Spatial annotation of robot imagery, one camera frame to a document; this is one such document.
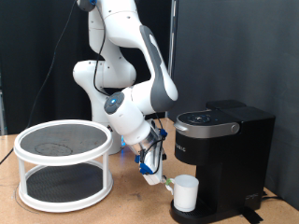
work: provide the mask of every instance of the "black coffee machine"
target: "black coffee machine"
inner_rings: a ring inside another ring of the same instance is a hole
[[[171,203],[179,223],[211,223],[261,207],[275,116],[237,101],[206,108],[181,114],[175,123],[175,155],[196,165],[199,180],[195,210],[181,212]]]

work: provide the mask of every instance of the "white cup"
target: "white cup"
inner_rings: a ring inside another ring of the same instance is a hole
[[[191,175],[178,175],[175,179],[171,179],[175,184],[174,190],[169,186],[167,188],[174,194],[174,206],[182,212],[191,212],[195,209],[198,179]]]

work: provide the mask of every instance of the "round rack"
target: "round rack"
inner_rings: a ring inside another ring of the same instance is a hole
[[[20,133],[14,145],[19,160],[20,198],[46,212],[79,210],[104,199],[113,180],[108,170],[109,129],[86,120],[58,120]],[[103,164],[93,159],[103,156]],[[37,164],[26,173],[24,162]]]

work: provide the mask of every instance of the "black curtain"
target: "black curtain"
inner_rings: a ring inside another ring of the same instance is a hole
[[[299,208],[299,1],[180,0],[170,118],[234,99],[277,116],[265,185]]]
[[[73,2],[0,1],[0,69],[9,134],[19,133],[27,126]],[[167,62],[171,0],[136,2],[141,22],[155,33]],[[77,62],[96,59],[89,46],[87,25],[88,13],[75,5],[50,79],[36,104],[32,125],[56,119],[91,119],[90,100],[72,75]],[[122,51],[136,68],[136,82],[150,79],[141,51]]]

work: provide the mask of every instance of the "wooden table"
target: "wooden table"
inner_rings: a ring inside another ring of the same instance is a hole
[[[174,156],[175,129],[170,119],[162,119],[168,137],[164,142],[167,160],[164,161],[164,175],[175,177],[187,174],[195,175],[195,166],[178,161]],[[17,135],[0,137],[0,159],[11,150]],[[135,155],[129,148],[109,156],[109,169],[114,186],[107,197],[96,205],[64,214],[52,214],[36,211],[26,206],[16,192],[19,186],[18,160],[14,153],[0,166],[0,223],[176,223],[169,215],[173,197],[164,185],[149,186],[138,171],[134,162]],[[28,171],[33,164],[26,163]],[[269,196],[274,194],[265,190]],[[279,200],[267,200],[257,213],[264,224],[298,224],[299,213],[287,203]],[[248,224],[243,217],[232,217],[217,223]]]

